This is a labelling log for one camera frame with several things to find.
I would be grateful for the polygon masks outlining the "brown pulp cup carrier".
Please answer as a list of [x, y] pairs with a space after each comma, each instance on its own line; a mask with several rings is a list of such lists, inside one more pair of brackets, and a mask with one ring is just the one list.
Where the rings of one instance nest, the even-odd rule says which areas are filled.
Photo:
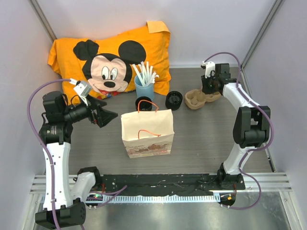
[[185, 104], [191, 110], [202, 108], [206, 103], [212, 103], [221, 97], [219, 92], [205, 94], [202, 90], [194, 89], [185, 94]]

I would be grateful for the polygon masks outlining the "black cup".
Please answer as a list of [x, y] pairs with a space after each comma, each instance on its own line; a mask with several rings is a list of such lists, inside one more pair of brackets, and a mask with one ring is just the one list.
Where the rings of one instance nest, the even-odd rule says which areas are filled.
[[171, 91], [167, 94], [165, 98], [165, 106], [167, 109], [175, 111], [180, 108], [183, 100], [183, 96], [178, 91]]
[[152, 107], [152, 100], [147, 96], [138, 97], [135, 101], [136, 111], [151, 111]]

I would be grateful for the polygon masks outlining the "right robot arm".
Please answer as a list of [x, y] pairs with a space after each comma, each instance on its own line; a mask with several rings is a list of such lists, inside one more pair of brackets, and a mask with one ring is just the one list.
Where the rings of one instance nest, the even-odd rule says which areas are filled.
[[221, 164], [217, 176], [213, 179], [214, 187], [221, 190], [244, 189], [241, 169], [247, 159], [257, 148], [268, 141], [270, 135], [271, 110], [260, 106], [243, 90], [236, 79], [226, 71], [228, 64], [203, 62], [201, 67], [205, 74], [201, 77], [202, 92], [205, 94], [220, 93], [237, 111], [233, 127], [234, 146], [228, 158]]

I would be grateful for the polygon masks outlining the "paper takeout bag orange handles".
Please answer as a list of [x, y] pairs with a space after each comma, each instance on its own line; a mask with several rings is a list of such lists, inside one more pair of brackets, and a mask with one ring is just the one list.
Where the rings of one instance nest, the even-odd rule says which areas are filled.
[[130, 158], [168, 155], [174, 128], [172, 110], [141, 111], [121, 115], [122, 141]]

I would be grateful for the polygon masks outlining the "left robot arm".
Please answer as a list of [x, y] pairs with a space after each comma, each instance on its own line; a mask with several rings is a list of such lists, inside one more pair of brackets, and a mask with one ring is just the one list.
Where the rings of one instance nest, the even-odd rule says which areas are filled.
[[89, 119], [104, 127], [118, 116], [103, 109], [106, 102], [90, 95], [85, 99], [78, 105], [68, 105], [67, 96], [59, 91], [43, 96], [45, 112], [39, 140], [46, 161], [46, 194], [43, 210], [35, 214], [35, 222], [49, 230], [82, 225], [86, 217], [85, 201], [90, 191], [97, 191], [102, 185], [95, 166], [80, 169], [74, 186], [69, 183], [73, 124]]

